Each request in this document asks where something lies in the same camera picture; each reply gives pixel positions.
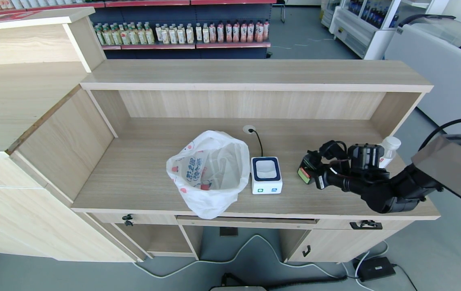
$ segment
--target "black cable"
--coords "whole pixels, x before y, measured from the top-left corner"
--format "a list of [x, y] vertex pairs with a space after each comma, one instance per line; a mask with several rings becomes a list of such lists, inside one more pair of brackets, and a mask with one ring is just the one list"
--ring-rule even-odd
[[408, 276], [408, 274], [406, 273], [406, 271], [400, 266], [400, 265], [397, 265], [397, 264], [392, 264], [394, 267], [400, 267], [401, 270], [404, 272], [404, 274], [406, 275], [406, 278], [408, 278], [408, 280], [410, 281], [410, 283], [412, 284], [413, 288], [415, 289], [415, 291], [418, 291], [417, 290], [417, 287], [415, 287], [415, 284], [413, 283], [412, 279], [410, 279], [410, 276]]
[[439, 132], [445, 129], [446, 127], [450, 127], [453, 124], [461, 123], [461, 118], [457, 120], [450, 121], [448, 123], [444, 123], [440, 127], [437, 127], [434, 131], [431, 132], [431, 134], [423, 141], [423, 144], [421, 144], [421, 147], [419, 148], [419, 151], [423, 149], [423, 147], [426, 147], [426, 144]]
[[257, 139], [259, 140], [259, 145], [261, 146], [261, 156], [263, 156], [263, 154], [262, 154], [262, 143], [261, 143], [261, 139], [259, 138], [259, 134], [257, 133], [257, 131], [254, 131], [253, 129], [249, 129], [248, 131], [250, 133], [256, 133]]

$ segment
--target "counter top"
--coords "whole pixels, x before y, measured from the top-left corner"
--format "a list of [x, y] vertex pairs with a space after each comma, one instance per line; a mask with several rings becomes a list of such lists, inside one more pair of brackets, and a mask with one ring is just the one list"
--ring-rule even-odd
[[83, 81], [86, 90], [429, 92], [402, 61], [314, 59], [117, 59]]
[[4, 28], [73, 23], [92, 13], [95, 13], [93, 7], [80, 7], [5, 14], [0, 15], [0, 30]]
[[[370, 121], [282, 120], [245, 118], [131, 118], [115, 138], [73, 203], [77, 212], [161, 213], [195, 215], [184, 203], [166, 173], [166, 160], [176, 155], [205, 130], [225, 131], [246, 142], [250, 156], [259, 156], [255, 135], [241, 129], [253, 124], [261, 137], [265, 156], [277, 156], [283, 188], [278, 195], [253, 195], [250, 185], [238, 196], [224, 217], [298, 219], [399, 219], [425, 220], [440, 216], [428, 199], [410, 212], [378, 214], [353, 193], [328, 187], [318, 190], [304, 184], [297, 168], [307, 150], [328, 140], [346, 144], [379, 143], [381, 137]], [[404, 168], [396, 157], [388, 170]]]

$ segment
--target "refrigerator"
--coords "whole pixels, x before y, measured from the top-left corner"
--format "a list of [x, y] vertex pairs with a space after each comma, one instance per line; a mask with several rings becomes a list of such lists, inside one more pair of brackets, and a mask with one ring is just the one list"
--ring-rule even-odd
[[[438, 125], [461, 118], [461, 22], [449, 15], [420, 15], [401, 22], [385, 59], [398, 59], [434, 88], [417, 107]], [[461, 124], [445, 129], [461, 134]]]

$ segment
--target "wooden cabinet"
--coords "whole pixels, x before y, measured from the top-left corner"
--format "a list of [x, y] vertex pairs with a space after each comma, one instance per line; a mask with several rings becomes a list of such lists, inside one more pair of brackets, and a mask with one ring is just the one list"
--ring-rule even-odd
[[281, 230], [285, 261], [346, 262], [395, 234], [396, 230]]

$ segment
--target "white bottle cap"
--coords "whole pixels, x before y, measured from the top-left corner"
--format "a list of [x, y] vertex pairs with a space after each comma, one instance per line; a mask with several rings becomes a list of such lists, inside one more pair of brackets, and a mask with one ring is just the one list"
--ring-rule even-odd
[[396, 149], [399, 149], [401, 146], [401, 141], [393, 136], [387, 136], [381, 145], [385, 148], [385, 150], [392, 150], [395, 151]]

